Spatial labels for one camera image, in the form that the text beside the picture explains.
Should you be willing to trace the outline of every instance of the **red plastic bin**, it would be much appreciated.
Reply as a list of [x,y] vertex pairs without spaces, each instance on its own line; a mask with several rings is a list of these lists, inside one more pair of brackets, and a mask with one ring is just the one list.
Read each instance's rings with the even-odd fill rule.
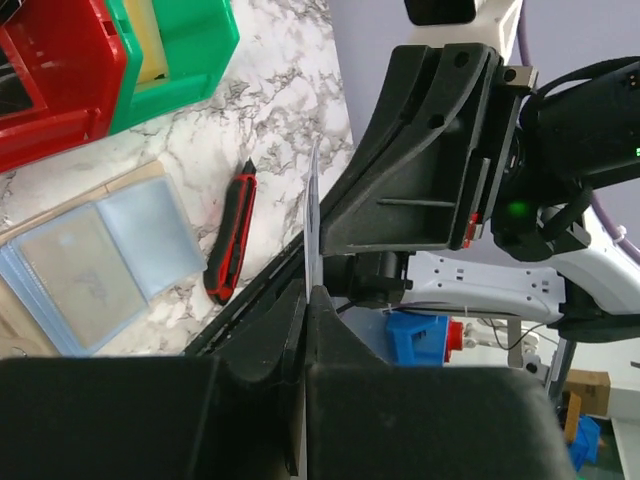
[[107,135],[127,54],[104,0],[29,0],[0,46],[33,101],[0,116],[0,171]]

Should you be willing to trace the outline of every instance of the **black plastic housing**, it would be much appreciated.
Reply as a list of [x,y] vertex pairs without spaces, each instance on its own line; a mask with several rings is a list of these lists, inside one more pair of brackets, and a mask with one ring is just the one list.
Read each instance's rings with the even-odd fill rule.
[[[569,82],[581,83],[551,94]],[[520,122],[536,168],[565,184],[598,189],[640,176],[639,112],[640,57],[623,57],[541,87]]]
[[411,23],[417,26],[470,23],[476,18],[475,0],[404,0]]
[[575,478],[534,377],[390,367],[301,281],[212,356],[6,360],[0,385],[7,480],[288,480],[303,385],[310,480]]
[[490,217],[522,96],[486,45],[396,48],[323,255],[462,248],[472,215]]
[[560,337],[583,343],[609,343],[640,337],[640,314],[612,315],[603,311],[593,297],[565,280],[567,301],[560,306],[563,317],[550,328]]

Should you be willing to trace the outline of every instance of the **table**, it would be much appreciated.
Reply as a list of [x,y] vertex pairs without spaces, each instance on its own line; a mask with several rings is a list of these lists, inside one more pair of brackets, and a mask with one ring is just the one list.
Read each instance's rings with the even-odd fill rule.
[[[209,101],[0,176],[0,231],[159,159],[208,253],[226,187],[251,156],[259,184],[236,294],[250,282],[302,228],[315,139],[322,195],[351,158],[352,140],[326,0],[232,4],[240,44]],[[219,311],[201,278],[187,279],[98,354],[180,353]]]

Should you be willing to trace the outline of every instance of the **cardboard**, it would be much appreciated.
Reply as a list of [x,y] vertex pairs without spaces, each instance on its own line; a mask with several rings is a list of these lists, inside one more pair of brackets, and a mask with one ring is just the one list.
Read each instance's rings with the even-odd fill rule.
[[[98,200],[134,183],[163,175],[165,170],[159,161],[138,167],[0,233],[0,245],[80,205]],[[59,352],[13,290],[0,277],[0,358],[16,355],[58,356]]]
[[578,436],[578,423],[580,422],[580,409],[582,399],[573,392],[569,392],[569,403],[567,405],[567,421],[564,425],[564,440],[568,444],[576,441]]
[[580,413],[607,417],[611,394],[611,379],[607,372],[570,370],[564,389],[580,397]]

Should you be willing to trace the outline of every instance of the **cardboard box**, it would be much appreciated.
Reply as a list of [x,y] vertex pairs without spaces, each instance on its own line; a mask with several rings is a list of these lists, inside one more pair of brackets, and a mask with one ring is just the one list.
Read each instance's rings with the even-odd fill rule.
[[611,394],[611,380],[607,372],[570,370],[564,389],[580,397],[580,413],[607,417]]

